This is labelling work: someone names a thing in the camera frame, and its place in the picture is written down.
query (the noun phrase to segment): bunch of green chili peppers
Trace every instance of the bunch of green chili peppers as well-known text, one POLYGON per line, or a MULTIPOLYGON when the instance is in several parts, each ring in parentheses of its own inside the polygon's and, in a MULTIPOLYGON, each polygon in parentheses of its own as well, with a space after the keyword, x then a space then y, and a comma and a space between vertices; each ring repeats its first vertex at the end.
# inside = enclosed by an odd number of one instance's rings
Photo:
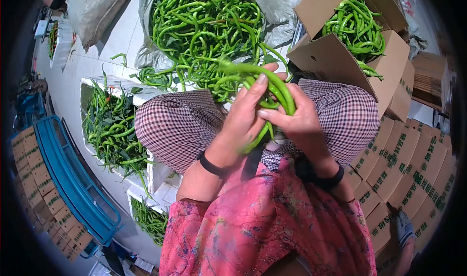
MULTIPOLYGON (((275 73, 253 64, 233 64, 229 60, 222 58, 220 59, 219 67, 220 70, 227 74, 225 77, 223 77, 224 79, 241 83, 247 90, 255 83, 259 74, 264 73, 269 81, 268 91, 258 102, 258 104, 266 109, 276 109, 279 105, 281 105, 287 115, 294 115, 295 102, 292 98, 292 95, 290 94, 289 89, 285 83, 279 77, 277 77, 275 73)), ((223 80, 221 79, 216 82, 214 88, 216 89, 222 84, 223 80)), ((244 153, 247 154, 253 148, 255 148, 268 132, 271 136, 271 139, 274 139, 274 130, 275 129, 273 128, 271 122, 266 121, 258 136, 244 148, 244 153)))
POLYGON ((141 230, 147 233, 158 246, 164 243, 165 230, 169 216, 166 212, 158 213, 140 201, 131 198, 133 218, 141 230))
POLYGON ((52 30, 49 33, 49 58, 52 60, 57 46, 58 20, 54 22, 52 30))
POLYGON ((121 98, 110 94, 113 87, 107 87, 107 75, 104 75, 104 90, 93 80, 94 90, 88 103, 86 118, 83 121, 86 141, 92 144, 97 157, 104 161, 103 166, 123 168, 124 177, 138 174, 143 182, 146 194, 150 197, 144 182, 144 170, 149 161, 147 151, 135 134, 135 113, 133 97, 125 96, 121 89, 121 98))
POLYGON ((277 51, 263 43, 263 16, 256 3, 248 0, 155 0, 153 8, 151 45, 156 45, 174 64, 161 72, 151 67, 141 70, 139 79, 143 84, 170 87, 171 73, 175 72, 176 82, 182 84, 183 91, 185 81, 191 81, 197 89, 210 89, 214 101, 231 102, 229 97, 236 94, 241 83, 225 78, 219 70, 218 58, 224 56, 233 60, 250 56, 249 63, 256 65, 260 52, 266 56, 269 50, 287 64, 277 51))
POLYGON ((365 64, 383 55, 386 47, 382 27, 373 19, 381 13, 370 11, 365 0, 344 0, 335 10, 335 15, 324 24, 321 34, 335 33, 356 57, 363 73, 382 81, 382 75, 365 64))

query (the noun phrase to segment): pink floral shirt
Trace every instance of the pink floral shirt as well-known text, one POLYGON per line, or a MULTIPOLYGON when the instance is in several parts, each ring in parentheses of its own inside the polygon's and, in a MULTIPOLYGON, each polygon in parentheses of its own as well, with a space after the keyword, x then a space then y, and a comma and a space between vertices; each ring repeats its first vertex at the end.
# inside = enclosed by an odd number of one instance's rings
POLYGON ((244 182, 242 165, 207 209, 173 203, 159 274, 261 275, 297 250, 313 275, 376 275, 359 202, 338 204, 320 188, 304 186, 291 164, 283 158, 270 173, 260 163, 256 177, 244 182))

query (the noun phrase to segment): checkered fabric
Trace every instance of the checkered fabric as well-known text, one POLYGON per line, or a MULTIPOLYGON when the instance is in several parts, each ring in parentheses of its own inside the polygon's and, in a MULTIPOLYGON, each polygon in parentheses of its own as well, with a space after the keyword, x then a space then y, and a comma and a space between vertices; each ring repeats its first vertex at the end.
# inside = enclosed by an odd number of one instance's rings
MULTIPOLYGON (((328 149, 345 165, 374 137, 378 110, 374 98, 363 89, 341 83, 301 79, 299 86, 316 103, 328 149)), ((224 116, 208 90, 160 95, 136 112, 139 141, 160 161, 183 174, 222 128, 224 116)), ((277 171, 284 154, 295 154, 289 141, 276 151, 264 150, 261 162, 277 171)))

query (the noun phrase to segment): styrofoam box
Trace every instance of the styrofoam box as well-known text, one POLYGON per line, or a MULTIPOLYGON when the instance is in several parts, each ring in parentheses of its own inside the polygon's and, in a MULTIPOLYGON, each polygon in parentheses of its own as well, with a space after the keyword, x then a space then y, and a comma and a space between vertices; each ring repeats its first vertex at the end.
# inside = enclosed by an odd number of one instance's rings
POLYGON ((157 192, 159 192, 159 190, 163 192, 154 194, 152 196, 154 200, 152 200, 151 198, 148 198, 146 193, 141 191, 141 188, 138 188, 137 186, 131 186, 126 192, 128 195, 128 204, 130 206, 131 217, 133 217, 133 207, 131 206, 132 197, 140 202, 144 200, 146 202, 146 206, 155 210, 156 212, 162 213, 162 211, 165 211, 169 213, 170 206, 175 202, 175 196, 177 195, 178 188, 164 182, 157 190, 157 192))
MULTIPOLYGON (((92 83, 93 80, 96 82, 96 84, 101 88, 104 89, 104 77, 103 76, 95 76, 95 77, 84 77, 81 79, 81 88, 80 88, 80 116, 81 116, 81 122, 85 119, 85 115, 87 112, 85 109, 87 108, 87 103, 89 103, 90 98, 92 97, 92 92, 94 87, 94 84, 92 83)), ((111 91, 111 94, 113 96, 116 96, 120 98, 121 96, 121 88, 125 91, 125 95, 128 96, 131 93, 131 89, 133 87, 141 87, 143 88, 142 91, 140 91, 138 94, 133 95, 133 104, 137 107, 141 106, 144 104, 146 101, 149 99, 164 94, 165 92, 162 92, 158 90, 155 87, 147 86, 147 85, 141 85, 139 83, 122 79, 113 75, 107 75, 107 86, 113 86, 114 89, 111 91)), ((86 142, 85 138, 85 129, 82 127, 82 132, 83 132, 83 140, 86 149, 92 153, 93 155, 96 155, 96 150, 94 147, 86 142)), ((181 178, 178 176, 178 174, 174 175, 174 171, 160 162, 156 157, 153 156, 153 154, 148 151, 148 160, 152 162, 156 162, 156 164, 150 164, 148 163, 148 168, 145 171, 145 174, 147 175, 147 179, 145 179, 145 184, 148 187, 148 191, 151 194, 157 193, 157 189, 162 185, 164 182, 168 182, 169 185, 180 186, 181 183, 181 178)), ((119 174, 121 177, 123 177, 124 170, 115 170, 117 174, 119 174)), ((126 179, 136 188, 139 188, 140 191, 143 192, 143 194, 146 196, 146 193, 143 188, 143 183, 141 182, 141 178, 139 175, 130 175, 127 176, 126 179)))
POLYGON ((66 18, 58 20, 57 45, 54 56, 50 60, 50 68, 64 67, 68 59, 68 54, 73 46, 73 33, 70 21, 66 18))

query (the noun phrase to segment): gray glove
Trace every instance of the gray glove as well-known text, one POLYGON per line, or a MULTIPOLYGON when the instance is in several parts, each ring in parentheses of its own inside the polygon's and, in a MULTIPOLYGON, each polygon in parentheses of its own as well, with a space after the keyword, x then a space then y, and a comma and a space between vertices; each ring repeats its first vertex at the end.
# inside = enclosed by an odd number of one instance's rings
POLYGON ((415 236, 412 222, 410 222, 409 217, 407 217, 407 214, 404 211, 399 211, 396 220, 397 240, 399 241, 399 249, 402 250, 409 238, 413 237, 414 239, 417 239, 417 237, 415 236))

